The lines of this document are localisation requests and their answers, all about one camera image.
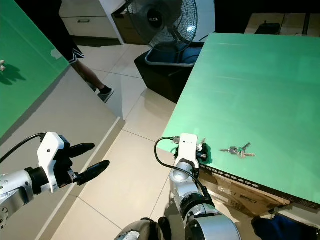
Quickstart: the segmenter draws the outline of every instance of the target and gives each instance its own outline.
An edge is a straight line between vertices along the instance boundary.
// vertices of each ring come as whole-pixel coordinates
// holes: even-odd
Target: drawer
[[[80,37],[112,38],[118,36],[106,16],[62,17],[69,33]]]
[[[59,14],[62,18],[106,16],[99,0],[63,0]]]

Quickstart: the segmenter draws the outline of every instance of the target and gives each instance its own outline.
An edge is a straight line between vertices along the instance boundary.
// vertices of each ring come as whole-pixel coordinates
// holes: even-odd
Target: small figurine
[[[3,72],[6,67],[3,65],[5,63],[5,60],[0,60],[0,71]]]

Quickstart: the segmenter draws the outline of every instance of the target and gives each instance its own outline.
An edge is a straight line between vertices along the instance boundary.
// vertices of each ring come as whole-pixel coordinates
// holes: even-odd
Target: black cable
[[[209,34],[207,36],[204,36],[203,38],[201,38],[198,42],[201,42],[203,39],[207,38],[209,36]]]
[[[35,135],[29,136],[27,137],[25,140],[23,140],[22,142],[18,143],[17,145],[15,145],[10,151],[8,151],[2,158],[0,158],[0,164],[3,163],[4,160],[6,160],[7,157],[9,157],[14,151],[16,151],[18,148],[20,148],[23,144],[29,142],[32,139],[35,139],[37,137],[42,137],[44,135],[44,133],[37,133]]]
[[[183,169],[178,168],[178,167],[175,167],[175,166],[171,166],[171,165],[165,164],[165,163],[163,163],[162,161],[160,161],[160,159],[159,159],[159,157],[158,157],[158,154],[157,154],[157,145],[158,145],[158,143],[159,143],[160,141],[165,140],[165,139],[169,139],[169,140],[171,140],[171,141],[174,140],[173,137],[167,137],[167,136],[165,136],[165,137],[159,138],[159,139],[155,142],[155,144],[154,144],[154,155],[155,155],[156,160],[157,160],[162,166],[164,166],[164,167],[166,167],[166,168],[174,169],[174,170],[177,170],[177,171],[180,171],[180,172],[183,172],[183,173],[189,175],[189,176],[200,186],[200,188],[201,188],[201,190],[202,190],[202,192],[203,192],[204,197],[205,197],[205,198],[211,198],[210,195],[209,195],[209,193],[208,193],[207,188],[204,187],[204,186],[202,185],[202,183],[199,181],[199,179],[197,179],[195,176],[193,176],[190,172],[187,172],[186,170],[183,170]]]

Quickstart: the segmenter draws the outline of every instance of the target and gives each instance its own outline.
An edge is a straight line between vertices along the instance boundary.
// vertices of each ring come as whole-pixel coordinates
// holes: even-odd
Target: baseboard
[[[125,121],[118,117],[110,130],[106,133],[100,144],[97,146],[96,150],[93,152],[86,165],[80,171],[81,173],[85,171],[89,166],[97,164],[103,159],[103,157],[106,155],[107,151],[110,149],[111,145],[121,132],[124,125]],[[50,240],[53,237],[63,219],[66,217],[68,211],[71,209],[77,197],[80,195],[85,186],[86,184],[82,186],[73,184],[69,188],[47,222],[42,227],[35,240]]]
[[[72,36],[72,39],[75,42],[75,44],[78,46],[100,48],[102,46],[119,46],[119,45],[121,45],[118,38]]]

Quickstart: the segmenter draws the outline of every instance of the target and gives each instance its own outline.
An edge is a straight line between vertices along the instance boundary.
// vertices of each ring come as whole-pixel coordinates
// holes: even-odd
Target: green tabletop
[[[181,133],[206,137],[208,166],[320,204],[320,38],[211,34],[163,135]]]
[[[0,0],[0,138],[69,65],[13,0]]]

